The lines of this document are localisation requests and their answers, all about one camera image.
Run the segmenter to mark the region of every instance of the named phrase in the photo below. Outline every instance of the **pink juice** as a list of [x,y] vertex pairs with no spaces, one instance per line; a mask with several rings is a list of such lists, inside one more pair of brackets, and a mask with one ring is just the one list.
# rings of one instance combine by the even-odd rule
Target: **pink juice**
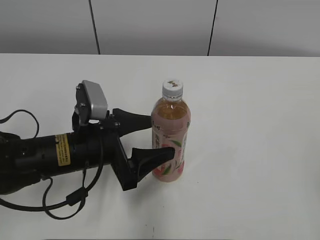
[[185,165],[187,132],[191,122],[191,112],[182,100],[183,84],[179,80],[163,83],[163,98],[157,101],[151,114],[152,148],[175,148],[174,158],[152,171],[163,182],[178,179]]

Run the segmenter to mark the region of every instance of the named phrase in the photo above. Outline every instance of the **table surface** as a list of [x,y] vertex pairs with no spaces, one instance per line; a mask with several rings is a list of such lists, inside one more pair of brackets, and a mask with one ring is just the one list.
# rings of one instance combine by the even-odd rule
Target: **table surface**
[[[148,175],[123,192],[106,166],[72,219],[0,207],[0,239],[320,239],[320,58],[0,54],[0,118],[27,109],[40,136],[71,132],[82,80],[100,83],[110,109],[149,114],[167,78],[183,80],[192,114],[180,179]],[[35,124],[19,113],[0,131],[29,138]],[[151,130],[122,141],[130,156]],[[81,179],[55,177],[48,203]],[[48,184],[2,198],[40,206]]]

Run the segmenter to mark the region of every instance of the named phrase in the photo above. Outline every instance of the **warning label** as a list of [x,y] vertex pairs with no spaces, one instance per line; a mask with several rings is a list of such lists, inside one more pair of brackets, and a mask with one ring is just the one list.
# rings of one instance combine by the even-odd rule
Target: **warning label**
[[67,134],[55,135],[55,146],[58,165],[60,167],[70,165],[71,160]]

